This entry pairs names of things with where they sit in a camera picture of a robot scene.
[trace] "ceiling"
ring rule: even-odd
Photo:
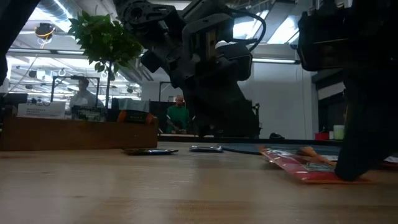
[[[66,0],[66,2],[73,2],[75,4],[74,9],[78,11],[84,10],[91,15],[104,15],[111,14],[112,19],[116,19],[116,10],[112,0]],[[163,0],[153,0],[151,1],[155,4],[170,4],[174,5],[177,10],[182,10],[185,8],[190,1],[163,1]],[[298,36],[297,33],[297,21],[302,13],[302,11],[307,10],[312,5],[312,0],[295,0],[295,1],[261,1],[261,0],[226,0],[229,6],[243,8],[248,8],[249,11],[257,13],[259,16],[265,18],[267,23],[267,30],[264,38],[262,39],[263,44],[284,44],[288,40],[292,40],[294,35]],[[47,22],[50,24],[55,24],[58,26],[57,21],[55,21],[48,14],[43,11],[36,9],[34,13],[29,18],[28,22],[24,26],[21,33],[18,35],[12,47],[22,47],[28,49],[39,49],[42,40],[34,34],[34,29],[41,22]],[[63,26],[58,26],[54,37],[51,42],[44,46],[44,49],[54,49],[54,50],[79,50],[80,46],[76,44],[74,38],[65,35],[65,28]],[[243,24],[236,24],[234,30],[241,33],[244,38],[258,37],[261,33],[261,25],[255,21],[249,21],[249,23],[243,22]],[[17,83],[25,75],[24,68],[28,68],[30,63],[33,61],[33,57],[23,57],[23,56],[8,56],[7,58],[12,64],[11,80],[12,83]],[[93,70],[93,64],[89,65],[87,59],[78,58],[52,58],[52,57],[40,57],[38,58],[32,66],[32,69],[36,70],[46,70],[52,71],[50,73],[57,73],[60,70],[64,70],[67,73],[74,75],[84,75],[88,77],[101,77],[101,74],[96,73]],[[155,73],[145,73],[142,74],[138,68],[129,70],[121,70],[115,83],[120,83],[120,86],[116,86],[117,90],[114,91],[124,94],[126,93],[126,87],[128,83],[137,83],[140,85],[142,82],[149,81],[169,81],[169,76],[163,71],[158,70]],[[32,78],[24,78],[22,83],[47,83],[45,80],[37,80]],[[102,77],[101,85],[106,84],[106,79]],[[27,91],[23,85],[16,87],[16,90]],[[48,91],[46,85],[35,85],[35,91]]]

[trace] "wooden counter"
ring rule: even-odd
[[[180,152],[0,152],[1,223],[398,221],[396,172],[371,171],[374,185],[304,185],[261,156],[190,153],[192,144],[159,144]]]
[[[153,125],[18,118],[9,115],[1,133],[1,151],[116,149],[157,146]]]

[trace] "desk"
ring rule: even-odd
[[[398,221],[396,172],[370,172],[375,185],[304,185],[261,156],[190,153],[191,145],[160,142],[180,152],[152,157],[120,150],[0,152],[1,223]]]

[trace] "sign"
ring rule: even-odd
[[[18,117],[65,119],[65,102],[38,103],[18,105]]]

